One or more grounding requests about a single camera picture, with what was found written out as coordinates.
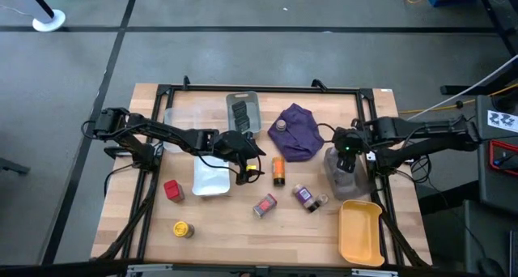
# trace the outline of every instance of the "orange bottle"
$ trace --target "orange bottle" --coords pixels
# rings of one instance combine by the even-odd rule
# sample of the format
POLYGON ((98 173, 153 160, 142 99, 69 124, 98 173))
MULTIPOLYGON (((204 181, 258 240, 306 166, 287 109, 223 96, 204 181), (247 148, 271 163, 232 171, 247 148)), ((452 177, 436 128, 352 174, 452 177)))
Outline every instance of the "orange bottle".
POLYGON ((274 186, 284 186, 286 183, 284 178, 284 158, 281 156, 274 157, 272 165, 274 166, 274 186))

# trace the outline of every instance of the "purple label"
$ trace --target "purple label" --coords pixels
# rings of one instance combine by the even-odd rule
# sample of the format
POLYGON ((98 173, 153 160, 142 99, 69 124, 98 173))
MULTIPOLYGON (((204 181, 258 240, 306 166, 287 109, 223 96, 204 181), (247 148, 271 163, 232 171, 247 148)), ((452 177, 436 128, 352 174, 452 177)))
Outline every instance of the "purple label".
POLYGON ((302 188, 295 194, 297 196, 297 199, 304 204, 308 199, 311 198, 311 193, 306 188, 302 188))

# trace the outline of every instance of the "yellow can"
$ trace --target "yellow can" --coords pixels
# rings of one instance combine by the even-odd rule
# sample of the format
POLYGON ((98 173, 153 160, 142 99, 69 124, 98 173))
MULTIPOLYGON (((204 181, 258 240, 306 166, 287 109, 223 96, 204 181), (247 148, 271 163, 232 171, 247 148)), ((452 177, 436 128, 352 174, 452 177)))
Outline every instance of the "yellow can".
POLYGON ((177 237, 190 238, 194 234, 194 226, 192 224, 187 224, 185 221, 178 221, 172 231, 177 237))

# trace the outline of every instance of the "white plate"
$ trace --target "white plate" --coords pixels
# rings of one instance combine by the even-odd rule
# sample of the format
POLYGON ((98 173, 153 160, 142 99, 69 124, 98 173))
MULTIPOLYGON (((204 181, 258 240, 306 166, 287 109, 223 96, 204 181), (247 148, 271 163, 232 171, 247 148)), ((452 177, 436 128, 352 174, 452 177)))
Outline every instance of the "white plate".
MULTIPOLYGON (((228 163, 213 156, 203 156, 208 164, 228 167, 228 163)), ((225 168, 211 168, 196 158, 194 160, 193 194, 213 196, 225 194, 230 190, 230 173, 225 168)))

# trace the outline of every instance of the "black floor stripe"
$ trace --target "black floor stripe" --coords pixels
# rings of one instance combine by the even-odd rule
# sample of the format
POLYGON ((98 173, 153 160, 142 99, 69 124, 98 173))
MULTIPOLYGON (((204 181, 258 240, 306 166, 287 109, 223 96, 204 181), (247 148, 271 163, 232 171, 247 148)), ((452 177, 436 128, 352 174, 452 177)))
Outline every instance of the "black floor stripe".
MULTIPOLYGON (((135 1, 136 0, 128 1, 126 11, 121 21, 121 29, 117 33, 117 37, 115 38, 115 42, 113 43, 112 52, 110 53, 110 57, 108 59, 108 65, 106 66, 103 81, 100 84, 99 92, 93 104, 90 120, 96 119, 99 116, 100 111, 103 107, 104 99, 106 98, 106 94, 108 93, 108 87, 113 76, 113 70, 115 69, 115 65, 117 63, 117 59, 121 51, 122 42, 125 36, 125 28, 128 26, 128 22, 130 21, 135 1)), ((79 151, 75 159, 74 165, 71 169, 68 185, 66 187, 65 197, 63 198, 61 207, 57 214, 56 223, 50 235, 49 244, 47 245, 47 249, 43 257, 42 263, 44 265, 54 263, 54 259, 56 258, 59 243, 63 236, 63 232, 65 231, 66 221, 68 220, 68 216, 70 214, 70 210, 74 202, 75 193, 77 192, 77 189, 79 187, 79 182, 81 180, 84 165, 87 162, 87 156, 90 150, 90 146, 91 140, 88 138, 83 138, 79 145, 79 151)))
MULTIPOLYGON (((493 27, 309 27, 309 26, 69 26, 55 32, 333 32, 333 33, 495 33, 493 27)), ((29 26, 0 26, 0 32, 36 32, 29 26)))

